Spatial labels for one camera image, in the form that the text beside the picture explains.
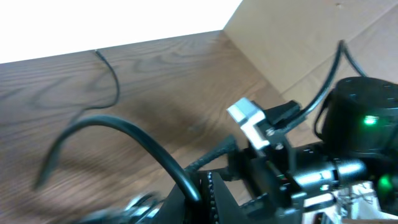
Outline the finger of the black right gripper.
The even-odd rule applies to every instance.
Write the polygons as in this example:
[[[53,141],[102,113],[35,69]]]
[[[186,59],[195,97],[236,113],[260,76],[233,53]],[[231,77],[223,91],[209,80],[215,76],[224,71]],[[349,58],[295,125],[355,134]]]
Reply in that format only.
[[[192,162],[185,168],[186,172],[196,172],[201,167],[209,164],[211,161],[225,155],[232,153],[233,151],[238,149],[238,145],[236,143],[236,139],[230,135],[221,141],[214,149],[210,152],[203,155],[201,158],[197,159],[196,161]]]

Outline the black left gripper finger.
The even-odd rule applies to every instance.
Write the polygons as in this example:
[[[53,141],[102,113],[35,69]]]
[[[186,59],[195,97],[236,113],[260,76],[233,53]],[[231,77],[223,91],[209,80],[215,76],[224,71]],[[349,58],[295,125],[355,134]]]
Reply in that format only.
[[[195,182],[202,204],[192,206],[175,185],[158,211],[160,224],[241,224],[243,212],[216,172],[205,172]]]

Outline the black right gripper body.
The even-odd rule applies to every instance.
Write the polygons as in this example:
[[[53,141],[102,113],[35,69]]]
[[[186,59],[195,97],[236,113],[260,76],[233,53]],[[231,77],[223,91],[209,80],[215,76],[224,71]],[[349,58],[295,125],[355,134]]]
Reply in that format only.
[[[250,223],[301,223],[304,189],[293,178],[296,152],[288,142],[256,152],[252,146],[241,149],[234,142],[228,153],[230,174],[242,180],[252,199],[239,206]]]

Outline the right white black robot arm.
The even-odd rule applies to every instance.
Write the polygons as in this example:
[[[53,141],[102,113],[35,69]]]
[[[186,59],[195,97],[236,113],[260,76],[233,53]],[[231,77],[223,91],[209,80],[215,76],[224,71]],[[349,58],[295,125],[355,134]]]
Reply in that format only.
[[[397,213],[397,85],[377,78],[340,80],[324,97],[318,142],[292,147],[286,134],[304,120],[290,101],[264,110],[247,98],[228,113],[249,140],[234,139],[188,167],[199,171],[207,223],[300,223],[305,213],[359,198],[371,182],[380,209]]]

